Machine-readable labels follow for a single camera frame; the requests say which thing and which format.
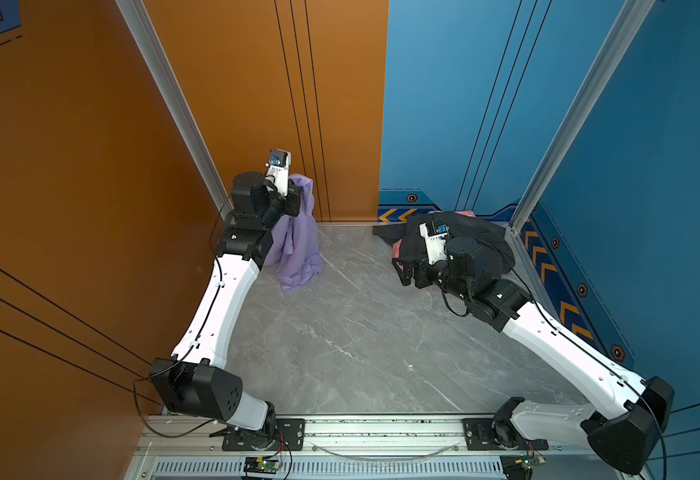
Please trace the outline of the purple cloth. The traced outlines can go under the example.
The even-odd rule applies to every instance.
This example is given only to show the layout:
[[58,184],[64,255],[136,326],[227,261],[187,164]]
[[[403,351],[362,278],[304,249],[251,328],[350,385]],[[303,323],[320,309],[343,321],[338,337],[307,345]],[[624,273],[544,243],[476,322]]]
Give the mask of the purple cloth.
[[284,215],[273,228],[273,246],[264,262],[275,267],[284,292],[297,290],[324,272],[313,216],[313,180],[300,174],[292,174],[289,179],[302,189],[300,212],[296,217]]

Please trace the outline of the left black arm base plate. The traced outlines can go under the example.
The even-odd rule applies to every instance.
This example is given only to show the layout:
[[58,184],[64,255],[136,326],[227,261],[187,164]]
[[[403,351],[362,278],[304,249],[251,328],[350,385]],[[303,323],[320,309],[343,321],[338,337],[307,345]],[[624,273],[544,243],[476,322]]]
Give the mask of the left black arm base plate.
[[225,436],[222,449],[227,452],[275,452],[283,447],[287,452],[298,452],[304,447],[305,430],[304,418],[278,417],[257,431],[236,427]]

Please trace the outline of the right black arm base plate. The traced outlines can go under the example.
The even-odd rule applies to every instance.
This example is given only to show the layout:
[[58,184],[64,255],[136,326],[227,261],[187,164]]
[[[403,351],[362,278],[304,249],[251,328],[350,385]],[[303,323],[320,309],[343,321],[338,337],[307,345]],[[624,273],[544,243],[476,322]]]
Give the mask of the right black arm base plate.
[[463,433],[470,451],[525,451],[529,446],[534,450],[546,451],[546,440],[523,438],[508,421],[496,421],[493,418],[465,418],[462,420]]

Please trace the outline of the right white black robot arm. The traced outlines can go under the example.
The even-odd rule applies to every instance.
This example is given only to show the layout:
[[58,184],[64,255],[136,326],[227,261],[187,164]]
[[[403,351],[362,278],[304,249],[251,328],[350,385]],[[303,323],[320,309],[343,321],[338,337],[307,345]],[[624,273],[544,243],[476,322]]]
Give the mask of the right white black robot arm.
[[393,265],[402,284],[435,286],[445,302],[461,301],[461,316],[524,345],[585,397],[572,406],[510,398],[492,420],[495,444],[519,449],[546,440],[587,447],[636,476],[653,450],[666,446],[673,387],[658,376],[641,377],[565,328],[523,280],[506,278],[515,266],[510,253],[484,239],[441,233],[401,240]]

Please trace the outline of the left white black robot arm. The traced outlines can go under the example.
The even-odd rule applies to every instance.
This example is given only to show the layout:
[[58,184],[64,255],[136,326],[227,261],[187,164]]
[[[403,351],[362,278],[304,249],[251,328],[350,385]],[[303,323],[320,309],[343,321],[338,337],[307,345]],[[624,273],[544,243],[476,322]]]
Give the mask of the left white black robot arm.
[[301,191],[281,167],[235,177],[234,209],[214,249],[213,270],[198,310],[167,359],[147,376],[172,413],[225,423],[260,448],[275,438],[274,406],[248,394],[227,371],[232,334],[243,303],[273,246],[272,230],[285,215],[296,216]]

